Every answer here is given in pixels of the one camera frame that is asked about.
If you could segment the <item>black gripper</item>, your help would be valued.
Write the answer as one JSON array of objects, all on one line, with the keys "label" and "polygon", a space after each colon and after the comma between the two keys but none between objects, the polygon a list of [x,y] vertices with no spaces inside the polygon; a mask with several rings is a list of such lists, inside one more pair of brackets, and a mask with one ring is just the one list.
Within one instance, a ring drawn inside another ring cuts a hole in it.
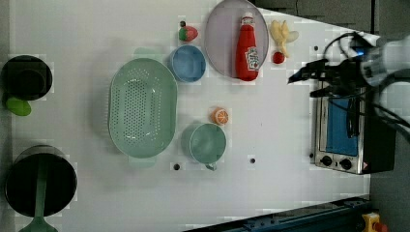
[{"label": "black gripper", "polygon": [[366,86],[359,61],[347,59],[337,66],[326,67],[327,63],[327,59],[307,63],[288,78],[288,84],[309,79],[319,79],[322,73],[325,72],[325,79],[331,85],[312,91],[309,94],[311,98],[336,97],[340,94],[339,87],[344,89],[357,89]]}]

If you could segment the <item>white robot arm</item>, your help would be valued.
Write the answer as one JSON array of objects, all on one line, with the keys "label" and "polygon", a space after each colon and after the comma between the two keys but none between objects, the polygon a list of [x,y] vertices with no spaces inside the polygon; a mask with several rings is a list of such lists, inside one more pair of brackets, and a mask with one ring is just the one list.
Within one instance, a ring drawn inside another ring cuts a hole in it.
[{"label": "white robot arm", "polygon": [[[352,37],[349,47],[357,55],[331,65],[327,51],[345,37]],[[349,98],[360,95],[362,88],[377,87],[395,73],[408,70],[409,37],[375,46],[357,33],[345,33],[325,47],[322,59],[306,63],[288,78],[288,83],[313,79],[327,86],[311,92],[312,98]]]}]

